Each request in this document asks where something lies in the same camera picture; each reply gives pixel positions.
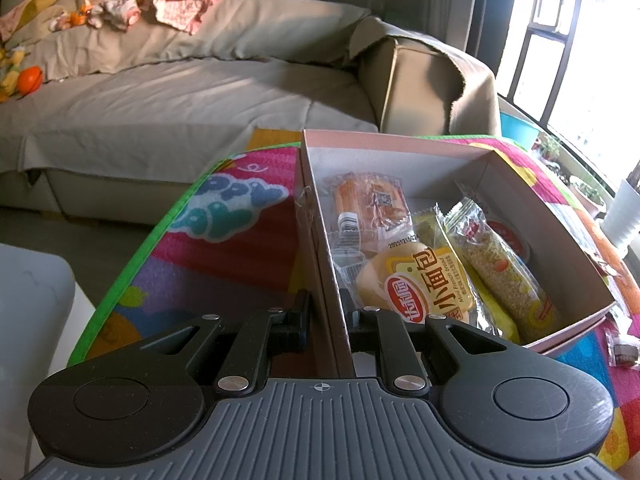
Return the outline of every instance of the teal bucket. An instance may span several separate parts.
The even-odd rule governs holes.
[[[540,130],[531,123],[500,112],[502,136],[515,140],[525,149],[530,150],[538,138]]]

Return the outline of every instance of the floor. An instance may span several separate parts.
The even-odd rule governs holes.
[[[0,208],[0,243],[61,256],[95,306],[151,229],[133,224],[52,220],[36,212]]]

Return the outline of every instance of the play mat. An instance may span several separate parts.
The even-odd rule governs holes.
[[[610,290],[640,335],[640,290],[599,227],[569,190],[520,148],[495,137],[439,137],[495,150],[585,248],[619,273]],[[229,322],[290,304],[303,286],[294,214],[300,133],[256,130],[247,151],[220,162],[181,197],[111,287],[84,330],[70,364],[170,326],[216,312]],[[600,459],[619,468],[640,450],[640,374],[606,362],[604,327],[559,360],[596,377],[615,404]]]

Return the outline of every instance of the sofa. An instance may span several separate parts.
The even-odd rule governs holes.
[[[497,101],[488,120],[466,121],[477,131],[451,127],[464,116],[456,102],[464,112],[465,91],[479,88],[475,75],[465,80],[462,53],[385,32],[368,14],[315,0],[223,0],[193,36],[153,20],[47,36],[25,62],[46,84],[0,105],[0,205],[156,224],[202,172],[251,147],[257,128],[495,130]],[[493,76],[467,58],[497,99]]]

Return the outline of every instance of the white table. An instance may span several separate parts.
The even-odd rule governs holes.
[[[0,478],[42,454],[27,420],[33,389],[61,370],[94,306],[59,256],[0,244]]]

